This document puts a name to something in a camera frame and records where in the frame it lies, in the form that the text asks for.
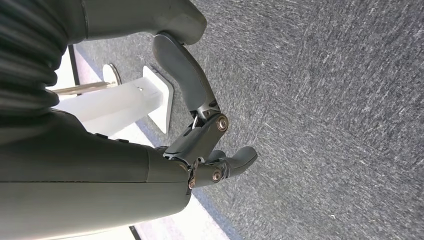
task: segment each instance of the floor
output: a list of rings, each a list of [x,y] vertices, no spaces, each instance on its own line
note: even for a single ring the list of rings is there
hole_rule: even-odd
[[[249,171],[195,192],[230,239],[424,238],[424,3],[194,0],[208,27],[189,46],[230,120],[219,148],[259,152]],[[167,135],[190,123],[152,36],[77,45],[122,80],[157,69],[175,88]]]

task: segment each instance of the metal pivot bolt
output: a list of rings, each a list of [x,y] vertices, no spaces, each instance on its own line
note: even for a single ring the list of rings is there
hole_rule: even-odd
[[[217,183],[217,182],[219,182],[219,180],[221,180],[222,176],[223,176],[223,174],[221,173],[221,171],[217,170],[212,175],[212,181]]]
[[[220,132],[225,132],[228,129],[228,118],[226,116],[220,116],[216,120],[216,126]]]
[[[188,183],[188,187],[189,187],[190,189],[193,189],[193,188],[195,187],[195,182],[194,182],[194,181],[190,181],[190,182]]]

